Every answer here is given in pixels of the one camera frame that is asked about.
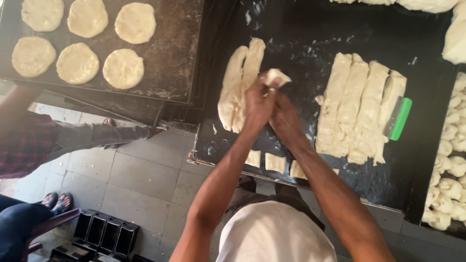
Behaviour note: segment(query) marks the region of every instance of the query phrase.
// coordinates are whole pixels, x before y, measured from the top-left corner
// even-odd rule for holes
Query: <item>plaid shirt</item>
[[[23,178],[42,165],[58,137],[49,115],[29,113],[22,123],[0,138],[0,179]]]

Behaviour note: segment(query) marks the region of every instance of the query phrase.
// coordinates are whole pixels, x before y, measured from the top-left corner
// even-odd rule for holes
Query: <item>man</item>
[[[323,213],[353,260],[394,262],[369,212],[302,133],[297,110],[276,91],[279,82],[275,79],[268,89],[261,75],[247,90],[245,127],[199,189],[170,261],[208,261],[211,236],[228,208],[227,215],[234,215],[222,231],[217,262],[336,262],[335,250],[318,224],[280,197],[238,204],[237,194],[244,190],[235,187],[243,165],[259,131],[269,122],[306,173]]]
[[[40,165],[66,153],[147,139],[159,129],[114,127],[106,124],[69,124],[27,108],[39,88],[14,85],[0,103],[0,179],[23,178]]]
[[[41,203],[29,204],[0,195],[0,261],[19,262],[32,229],[71,210],[73,196],[49,193]]]

